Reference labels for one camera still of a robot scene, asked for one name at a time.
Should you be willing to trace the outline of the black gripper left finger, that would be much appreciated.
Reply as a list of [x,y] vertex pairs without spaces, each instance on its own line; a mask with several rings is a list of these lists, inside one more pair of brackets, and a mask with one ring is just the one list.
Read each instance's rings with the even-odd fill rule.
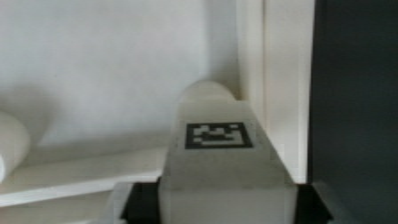
[[104,213],[104,224],[162,224],[159,183],[118,183]]

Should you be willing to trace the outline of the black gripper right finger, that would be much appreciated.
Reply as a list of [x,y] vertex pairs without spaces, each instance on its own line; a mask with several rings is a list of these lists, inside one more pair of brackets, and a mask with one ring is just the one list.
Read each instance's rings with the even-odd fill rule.
[[356,224],[344,204],[324,186],[299,185],[294,224]]

